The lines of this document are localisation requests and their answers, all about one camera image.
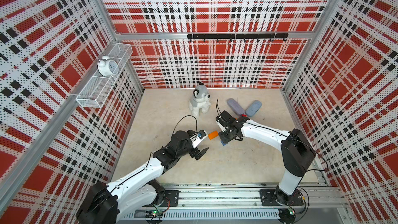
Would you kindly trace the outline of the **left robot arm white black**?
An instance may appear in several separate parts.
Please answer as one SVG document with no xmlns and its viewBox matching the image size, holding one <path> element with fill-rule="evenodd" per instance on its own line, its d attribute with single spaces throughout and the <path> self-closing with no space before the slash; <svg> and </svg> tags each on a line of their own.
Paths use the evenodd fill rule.
<svg viewBox="0 0 398 224">
<path fill-rule="evenodd" d="M 199 160 L 207 149 L 198 145 L 208 137 L 199 132 L 177 131 L 170 142 L 150 154 L 146 163 L 110 183 L 97 182 L 90 187 L 76 213 L 81 224 L 116 224 L 127 214 L 146 205 L 160 205 L 165 198 L 165 188 L 157 178 L 174 167 L 185 155 Z"/>
</svg>

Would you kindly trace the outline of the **long orange lego brick front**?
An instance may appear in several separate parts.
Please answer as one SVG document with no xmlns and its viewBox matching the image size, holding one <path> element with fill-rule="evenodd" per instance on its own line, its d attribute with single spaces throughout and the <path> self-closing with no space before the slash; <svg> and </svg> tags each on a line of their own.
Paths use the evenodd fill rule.
<svg viewBox="0 0 398 224">
<path fill-rule="evenodd" d="M 218 132 L 217 132 L 217 131 L 211 132 L 211 133 L 208 135 L 208 138 L 209 138 L 210 140 L 213 140 L 213 139 L 215 139 L 216 137 L 218 137 Z"/>
</svg>

